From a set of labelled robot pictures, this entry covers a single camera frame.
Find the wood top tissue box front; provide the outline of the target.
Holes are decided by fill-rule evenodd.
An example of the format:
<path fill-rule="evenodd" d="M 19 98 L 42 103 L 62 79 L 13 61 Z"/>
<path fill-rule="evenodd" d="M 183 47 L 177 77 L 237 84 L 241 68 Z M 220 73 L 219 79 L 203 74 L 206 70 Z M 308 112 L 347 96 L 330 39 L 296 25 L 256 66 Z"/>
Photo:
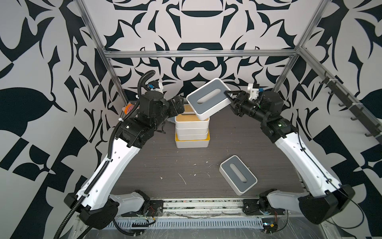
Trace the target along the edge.
<path fill-rule="evenodd" d="M 190 105 L 184 105 L 185 111 L 175 117 L 176 128 L 192 129 L 192 128 L 208 128 L 210 118 L 200 120 Z"/>

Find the wood tissue box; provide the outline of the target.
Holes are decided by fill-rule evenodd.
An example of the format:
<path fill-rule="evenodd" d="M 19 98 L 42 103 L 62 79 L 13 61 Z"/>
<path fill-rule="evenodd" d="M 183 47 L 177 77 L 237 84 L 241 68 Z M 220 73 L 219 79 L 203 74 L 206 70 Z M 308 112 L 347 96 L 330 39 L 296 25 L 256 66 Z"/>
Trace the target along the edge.
<path fill-rule="evenodd" d="M 210 118 L 200 120 L 190 105 L 184 105 L 185 111 L 175 117 L 176 128 L 192 129 L 192 128 L 208 128 Z"/>
<path fill-rule="evenodd" d="M 207 132 L 205 134 L 188 134 L 188 135 L 178 135 L 176 133 L 176 140 L 178 141 L 193 141 L 193 140 L 209 140 L 210 134 Z"/>
<path fill-rule="evenodd" d="M 178 135 L 204 135 L 208 133 L 209 129 L 206 128 L 176 128 Z"/>

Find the grey top tissue box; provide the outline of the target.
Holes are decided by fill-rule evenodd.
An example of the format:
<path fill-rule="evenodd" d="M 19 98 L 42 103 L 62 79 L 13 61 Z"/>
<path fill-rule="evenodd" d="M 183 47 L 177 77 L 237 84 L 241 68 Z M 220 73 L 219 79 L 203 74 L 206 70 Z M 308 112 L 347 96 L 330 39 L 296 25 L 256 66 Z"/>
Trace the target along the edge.
<path fill-rule="evenodd" d="M 199 120 L 206 120 L 230 104 L 225 95 L 230 88 L 219 78 L 215 78 L 190 93 L 186 100 Z"/>
<path fill-rule="evenodd" d="M 219 172 L 237 196 L 242 196 L 258 183 L 257 177 L 237 155 L 222 162 Z"/>

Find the yellow top tissue box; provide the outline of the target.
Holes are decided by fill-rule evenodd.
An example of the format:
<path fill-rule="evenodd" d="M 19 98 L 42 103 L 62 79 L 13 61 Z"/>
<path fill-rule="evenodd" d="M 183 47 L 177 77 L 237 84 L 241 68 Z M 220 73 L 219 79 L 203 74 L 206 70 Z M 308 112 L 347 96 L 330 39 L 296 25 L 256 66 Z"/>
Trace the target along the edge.
<path fill-rule="evenodd" d="M 178 140 L 176 140 L 176 134 L 175 134 L 175 142 L 176 142 L 176 147 L 178 149 L 206 148 L 209 146 L 210 138 L 209 138 L 209 140 L 178 141 Z"/>

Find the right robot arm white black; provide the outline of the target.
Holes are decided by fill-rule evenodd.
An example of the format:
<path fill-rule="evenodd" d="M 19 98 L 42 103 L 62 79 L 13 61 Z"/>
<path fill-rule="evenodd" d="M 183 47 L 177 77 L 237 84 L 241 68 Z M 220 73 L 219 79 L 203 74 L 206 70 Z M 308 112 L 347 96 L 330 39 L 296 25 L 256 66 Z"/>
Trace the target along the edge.
<path fill-rule="evenodd" d="M 353 201 L 355 190 L 342 184 L 316 159 L 299 135 L 299 130 L 281 116 L 284 105 L 275 92 L 262 92 L 253 100 L 245 91 L 225 91 L 235 115 L 247 115 L 260 122 L 262 132 L 290 160 L 301 176 L 306 193 L 267 190 L 259 195 L 258 209 L 295 211 L 319 225 L 342 212 Z"/>

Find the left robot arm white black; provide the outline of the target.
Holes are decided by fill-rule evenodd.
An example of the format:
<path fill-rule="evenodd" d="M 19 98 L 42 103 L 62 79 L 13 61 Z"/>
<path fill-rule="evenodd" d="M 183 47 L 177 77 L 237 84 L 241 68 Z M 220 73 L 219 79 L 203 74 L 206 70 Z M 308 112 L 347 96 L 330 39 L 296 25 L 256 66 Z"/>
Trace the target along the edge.
<path fill-rule="evenodd" d="M 77 193 L 66 196 L 64 202 L 70 212 L 54 238 L 60 238 L 76 212 L 88 226 L 87 232 L 105 228 L 120 215 L 147 215 L 150 198 L 145 193 L 135 190 L 129 194 L 112 195 L 111 190 L 129 162 L 153 137 L 158 127 L 168 118 L 176 117 L 184 111 L 183 97 L 175 96 L 166 100 L 163 93 L 158 91 L 148 91 L 140 96 L 133 109 L 114 128 L 107 155 L 100 166 Z"/>

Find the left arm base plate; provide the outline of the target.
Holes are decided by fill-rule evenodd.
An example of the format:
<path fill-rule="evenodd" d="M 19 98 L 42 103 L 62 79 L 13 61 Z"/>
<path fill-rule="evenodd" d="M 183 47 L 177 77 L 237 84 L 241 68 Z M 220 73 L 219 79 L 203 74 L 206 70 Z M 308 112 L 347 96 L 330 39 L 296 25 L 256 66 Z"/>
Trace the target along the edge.
<path fill-rule="evenodd" d="M 163 200 L 150 200 L 143 204 L 142 208 L 137 212 L 128 212 L 122 214 L 122 217 L 155 217 L 163 213 Z"/>

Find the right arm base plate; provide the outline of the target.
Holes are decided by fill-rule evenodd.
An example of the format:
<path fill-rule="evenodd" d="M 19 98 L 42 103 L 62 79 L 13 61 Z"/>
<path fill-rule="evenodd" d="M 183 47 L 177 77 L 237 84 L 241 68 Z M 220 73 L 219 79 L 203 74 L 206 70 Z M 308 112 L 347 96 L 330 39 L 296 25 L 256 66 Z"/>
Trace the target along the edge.
<path fill-rule="evenodd" d="M 244 199 L 243 200 L 243 213 L 247 216 L 254 215 L 286 215 L 284 209 L 275 209 L 271 207 L 266 198 L 259 199 Z"/>

